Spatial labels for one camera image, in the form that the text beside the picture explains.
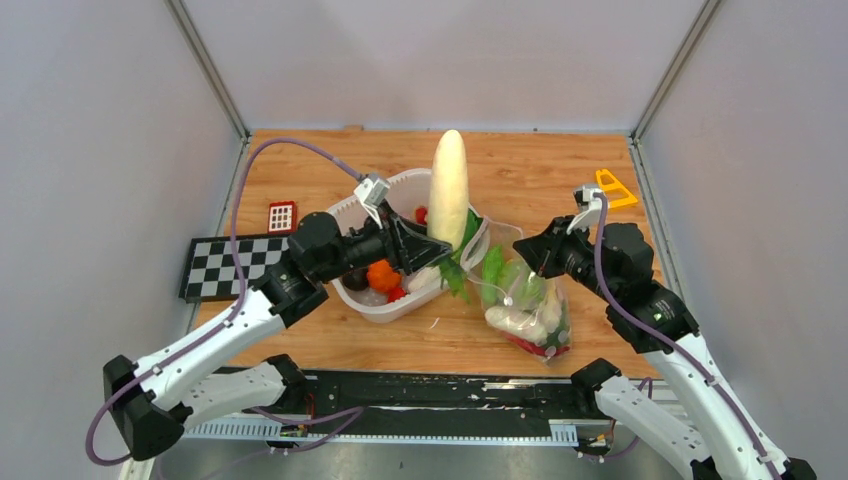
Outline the small green toy vegetable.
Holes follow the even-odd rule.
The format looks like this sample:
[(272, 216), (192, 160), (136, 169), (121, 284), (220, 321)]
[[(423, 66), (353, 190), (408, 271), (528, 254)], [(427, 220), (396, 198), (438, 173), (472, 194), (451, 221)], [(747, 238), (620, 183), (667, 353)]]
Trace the small green toy vegetable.
[(499, 279), (506, 264), (501, 245), (491, 247), (485, 254), (482, 264), (481, 299), (488, 308), (498, 304), (502, 297)]

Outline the green toy cabbage head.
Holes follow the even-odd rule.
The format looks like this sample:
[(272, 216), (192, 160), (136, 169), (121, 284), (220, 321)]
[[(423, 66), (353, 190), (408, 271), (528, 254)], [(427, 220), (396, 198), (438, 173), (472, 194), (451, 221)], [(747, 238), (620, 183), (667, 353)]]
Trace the green toy cabbage head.
[(545, 280), (520, 259), (509, 260), (500, 275), (500, 287), (511, 299), (511, 306), (522, 310), (537, 308), (545, 298)]

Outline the clear pink zip bag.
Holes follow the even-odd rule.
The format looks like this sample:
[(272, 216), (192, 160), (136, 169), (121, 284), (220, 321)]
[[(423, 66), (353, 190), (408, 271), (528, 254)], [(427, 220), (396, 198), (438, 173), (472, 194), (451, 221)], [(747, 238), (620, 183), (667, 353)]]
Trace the clear pink zip bag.
[(460, 265), (488, 327), (547, 363), (571, 349), (569, 306), (563, 282), (537, 275), (513, 248), (524, 238), (520, 227), (482, 216)]

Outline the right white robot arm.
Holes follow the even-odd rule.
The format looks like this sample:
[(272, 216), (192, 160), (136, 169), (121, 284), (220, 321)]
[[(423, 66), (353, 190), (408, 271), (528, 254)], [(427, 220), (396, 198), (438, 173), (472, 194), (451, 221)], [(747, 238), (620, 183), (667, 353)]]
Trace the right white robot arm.
[(567, 275), (607, 301), (615, 332), (671, 387), (688, 417), (670, 414), (599, 358), (572, 377), (571, 403), (584, 417), (601, 412), (623, 421), (685, 479), (813, 479), (805, 460), (787, 456), (758, 427), (724, 382), (683, 300), (656, 281), (654, 251), (634, 223), (566, 230), (557, 217), (513, 247), (532, 271)]

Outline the white plastic basket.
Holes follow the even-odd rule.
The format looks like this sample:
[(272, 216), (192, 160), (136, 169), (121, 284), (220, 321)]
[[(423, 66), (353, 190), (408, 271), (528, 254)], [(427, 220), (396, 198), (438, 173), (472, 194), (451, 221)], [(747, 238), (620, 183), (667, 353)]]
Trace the white plastic basket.
[[(390, 190), (386, 199), (397, 213), (410, 218), (416, 207), (428, 204), (431, 183), (430, 169), (407, 170), (390, 177), (388, 183)], [(328, 209), (328, 212), (336, 218), (341, 231), (344, 233), (352, 228), (361, 228), (368, 218), (366, 211), (355, 196), (350, 196), (333, 205)], [(489, 226), (489, 221), (482, 221), (481, 228), (464, 248), (459, 264), (466, 272), (471, 272), (483, 261), (491, 242)], [(406, 291), (406, 295), (391, 303), (387, 301), (385, 294), (371, 288), (354, 291), (344, 286), (340, 280), (334, 280), (332, 285), (349, 307), (359, 312), (366, 320), (377, 324), (387, 324), (397, 320), (435, 299), (448, 289), (448, 286), (442, 282), (435, 266), (423, 269), (410, 277), (404, 276), (401, 286)]]

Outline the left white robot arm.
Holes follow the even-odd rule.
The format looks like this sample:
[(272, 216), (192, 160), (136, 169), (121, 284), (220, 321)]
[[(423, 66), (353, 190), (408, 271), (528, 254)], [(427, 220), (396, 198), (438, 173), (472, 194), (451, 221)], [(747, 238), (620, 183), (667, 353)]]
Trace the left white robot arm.
[(103, 367), (104, 404), (129, 458), (156, 457), (204, 422), (251, 407), (298, 411), (306, 386), (285, 355), (236, 373), (220, 374), (236, 354), (283, 332), (329, 295), (326, 284), (386, 260), (406, 274), (453, 254), (453, 246), (428, 236), (425, 227), (397, 214), (387, 202), (360, 229), (342, 232), (328, 212), (306, 215), (286, 239), (279, 260), (251, 282), (241, 281), (237, 300), (203, 327), (137, 360), (117, 355)]

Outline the long white toy radish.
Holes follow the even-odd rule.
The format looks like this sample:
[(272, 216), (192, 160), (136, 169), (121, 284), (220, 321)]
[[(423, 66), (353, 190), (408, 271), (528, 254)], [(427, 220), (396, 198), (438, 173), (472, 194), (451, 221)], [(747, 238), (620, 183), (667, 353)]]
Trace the long white toy radish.
[(440, 138), (431, 168), (428, 235), (460, 249), (467, 223), (469, 182), (464, 140), (459, 131)]

